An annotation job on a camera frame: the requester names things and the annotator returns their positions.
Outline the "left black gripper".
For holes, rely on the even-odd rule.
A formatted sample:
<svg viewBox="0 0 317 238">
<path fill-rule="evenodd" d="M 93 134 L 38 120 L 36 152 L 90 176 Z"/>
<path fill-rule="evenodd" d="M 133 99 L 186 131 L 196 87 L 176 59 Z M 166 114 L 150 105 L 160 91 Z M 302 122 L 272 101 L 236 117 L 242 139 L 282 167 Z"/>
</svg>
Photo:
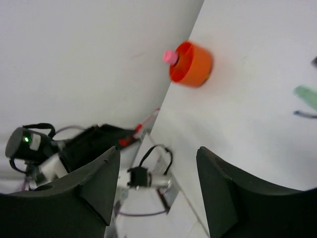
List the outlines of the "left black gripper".
<svg viewBox="0 0 317 238">
<path fill-rule="evenodd" d="M 59 158 L 67 171 L 74 171 L 99 157 L 111 147 L 118 150 L 136 143 L 136 130 L 103 124 L 92 126 L 65 142 Z"/>
</svg>

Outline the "red gel pen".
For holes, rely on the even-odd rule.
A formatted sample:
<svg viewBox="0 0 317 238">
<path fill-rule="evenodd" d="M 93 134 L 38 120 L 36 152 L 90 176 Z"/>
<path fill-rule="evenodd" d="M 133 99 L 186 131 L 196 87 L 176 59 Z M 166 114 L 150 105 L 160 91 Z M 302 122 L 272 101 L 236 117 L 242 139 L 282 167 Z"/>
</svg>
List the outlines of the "red gel pen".
<svg viewBox="0 0 317 238">
<path fill-rule="evenodd" d="M 133 143 L 134 139 L 138 139 L 142 132 L 150 128 L 151 123 L 154 123 L 158 114 L 159 114 L 160 108 L 156 108 L 142 123 L 139 123 L 136 125 L 134 132 L 132 135 L 119 139 L 119 145 L 123 147 L 127 147 L 130 144 Z"/>
</svg>

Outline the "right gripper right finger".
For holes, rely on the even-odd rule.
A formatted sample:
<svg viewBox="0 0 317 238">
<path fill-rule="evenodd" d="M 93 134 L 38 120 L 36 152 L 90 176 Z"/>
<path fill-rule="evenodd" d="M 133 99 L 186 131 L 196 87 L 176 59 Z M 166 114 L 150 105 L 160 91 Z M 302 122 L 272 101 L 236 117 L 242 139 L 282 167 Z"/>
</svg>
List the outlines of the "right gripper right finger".
<svg viewBox="0 0 317 238">
<path fill-rule="evenodd" d="M 317 190 L 256 177 L 200 147 L 199 181 L 212 238 L 315 238 Z"/>
</svg>

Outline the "pink glue stick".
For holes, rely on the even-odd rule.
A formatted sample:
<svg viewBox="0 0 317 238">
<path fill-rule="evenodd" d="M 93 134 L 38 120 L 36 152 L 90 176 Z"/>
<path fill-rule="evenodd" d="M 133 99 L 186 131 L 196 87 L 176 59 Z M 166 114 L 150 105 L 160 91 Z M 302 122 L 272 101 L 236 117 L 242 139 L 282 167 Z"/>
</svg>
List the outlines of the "pink glue stick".
<svg viewBox="0 0 317 238">
<path fill-rule="evenodd" d="M 179 55 L 175 51 L 167 50 L 163 53 L 162 60 L 169 65 L 176 65 L 179 60 Z"/>
</svg>

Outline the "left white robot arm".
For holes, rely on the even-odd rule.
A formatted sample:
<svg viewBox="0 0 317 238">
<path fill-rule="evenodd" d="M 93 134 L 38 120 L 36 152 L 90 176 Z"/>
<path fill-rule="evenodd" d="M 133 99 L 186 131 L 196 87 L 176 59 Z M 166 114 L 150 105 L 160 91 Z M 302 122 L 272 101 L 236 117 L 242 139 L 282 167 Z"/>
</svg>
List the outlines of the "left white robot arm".
<svg viewBox="0 0 317 238">
<path fill-rule="evenodd" d="M 43 185 L 87 165 L 112 146 L 127 148 L 137 142 L 135 135 L 141 128 L 103 124 L 83 128 L 73 138 L 55 140 L 57 131 L 49 123 L 24 125 L 10 136 L 5 155 L 12 169 Z"/>
</svg>

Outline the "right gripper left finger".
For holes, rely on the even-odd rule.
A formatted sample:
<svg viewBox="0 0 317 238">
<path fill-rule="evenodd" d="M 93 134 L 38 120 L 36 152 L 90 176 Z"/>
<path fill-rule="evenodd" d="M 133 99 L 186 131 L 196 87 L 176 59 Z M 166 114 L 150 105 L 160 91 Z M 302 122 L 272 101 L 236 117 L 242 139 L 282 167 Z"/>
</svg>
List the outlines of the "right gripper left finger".
<svg viewBox="0 0 317 238">
<path fill-rule="evenodd" d="M 2 238 L 102 238 L 120 167 L 111 147 L 94 161 L 33 191 L 0 196 Z"/>
</svg>

